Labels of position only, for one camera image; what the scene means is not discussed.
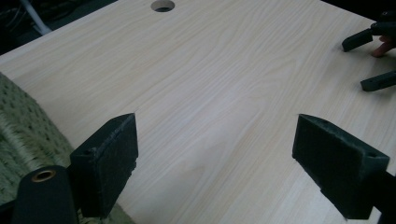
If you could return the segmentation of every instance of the light wood surface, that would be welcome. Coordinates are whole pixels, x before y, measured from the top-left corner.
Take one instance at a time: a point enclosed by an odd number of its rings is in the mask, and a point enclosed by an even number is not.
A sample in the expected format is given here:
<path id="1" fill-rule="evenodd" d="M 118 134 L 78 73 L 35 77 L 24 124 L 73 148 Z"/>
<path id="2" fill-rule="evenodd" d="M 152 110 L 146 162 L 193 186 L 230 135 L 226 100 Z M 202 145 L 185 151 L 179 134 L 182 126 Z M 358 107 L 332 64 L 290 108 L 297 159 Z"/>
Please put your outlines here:
<path id="1" fill-rule="evenodd" d="M 396 89 L 359 83 L 395 69 L 395 54 L 340 47 L 372 21 L 319 0 L 151 3 L 119 0 L 0 57 L 74 147 L 136 113 L 140 157 L 119 199 L 134 221 L 347 223 L 291 157 L 300 113 L 396 172 Z"/>

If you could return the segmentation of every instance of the metal ring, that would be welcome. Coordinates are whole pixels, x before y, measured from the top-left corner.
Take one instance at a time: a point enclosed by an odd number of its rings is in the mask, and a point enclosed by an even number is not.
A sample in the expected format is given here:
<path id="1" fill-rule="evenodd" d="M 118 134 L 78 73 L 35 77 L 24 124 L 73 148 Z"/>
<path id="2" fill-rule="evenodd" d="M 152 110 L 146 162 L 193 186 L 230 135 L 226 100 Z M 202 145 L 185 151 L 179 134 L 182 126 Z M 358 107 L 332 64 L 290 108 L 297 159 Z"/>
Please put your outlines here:
<path id="1" fill-rule="evenodd" d="M 32 177 L 32 181 L 36 183 L 43 182 L 53 178 L 55 175 L 56 171 L 54 170 L 41 171 L 40 173 L 37 173 Z"/>

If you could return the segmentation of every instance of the table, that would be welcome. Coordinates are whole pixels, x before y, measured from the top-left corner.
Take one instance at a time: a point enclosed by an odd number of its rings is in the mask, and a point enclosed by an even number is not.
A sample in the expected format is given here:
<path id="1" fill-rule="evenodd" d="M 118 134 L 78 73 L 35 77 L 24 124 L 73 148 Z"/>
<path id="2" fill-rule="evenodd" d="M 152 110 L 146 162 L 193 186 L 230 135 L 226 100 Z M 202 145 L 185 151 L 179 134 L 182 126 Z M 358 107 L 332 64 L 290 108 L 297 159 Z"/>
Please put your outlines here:
<path id="1" fill-rule="evenodd" d="M 396 89 L 359 83 L 395 54 L 340 47 L 372 21 L 318 0 L 174 2 L 119 0 L 1 56 L 0 71 L 74 147 L 136 113 L 140 157 L 119 203 L 137 223 L 347 223 L 291 149 L 309 114 L 388 154 L 395 173 Z"/>

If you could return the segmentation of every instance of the patterned fabric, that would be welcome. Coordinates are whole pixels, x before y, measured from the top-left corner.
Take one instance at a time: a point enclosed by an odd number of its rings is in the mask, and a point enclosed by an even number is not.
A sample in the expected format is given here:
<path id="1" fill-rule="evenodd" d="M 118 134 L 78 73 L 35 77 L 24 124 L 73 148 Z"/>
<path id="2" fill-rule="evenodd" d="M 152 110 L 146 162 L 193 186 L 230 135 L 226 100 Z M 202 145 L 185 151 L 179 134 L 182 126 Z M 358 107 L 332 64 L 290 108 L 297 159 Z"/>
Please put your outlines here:
<path id="1" fill-rule="evenodd" d="M 33 170 L 67 167 L 72 151 L 35 100 L 0 73 L 0 204 L 16 198 L 19 182 Z M 107 219 L 78 215 L 80 223 L 133 223 L 117 204 Z"/>

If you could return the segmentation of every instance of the floor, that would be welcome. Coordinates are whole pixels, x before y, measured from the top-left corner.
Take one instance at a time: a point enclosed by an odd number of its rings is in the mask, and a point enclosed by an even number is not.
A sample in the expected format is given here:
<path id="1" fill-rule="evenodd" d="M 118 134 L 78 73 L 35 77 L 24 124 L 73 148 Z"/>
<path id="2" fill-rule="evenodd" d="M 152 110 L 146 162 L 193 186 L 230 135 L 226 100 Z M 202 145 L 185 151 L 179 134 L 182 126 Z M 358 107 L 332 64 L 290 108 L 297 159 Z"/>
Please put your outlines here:
<path id="1" fill-rule="evenodd" d="M 51 30 L 78 20 L 95 10 L 117 0 L 35 0 L 37 13 Z M 19 4 L 0 6 L 0 54 L 20 47 L 41 35 L 34 29 L 33 21 Z"/>

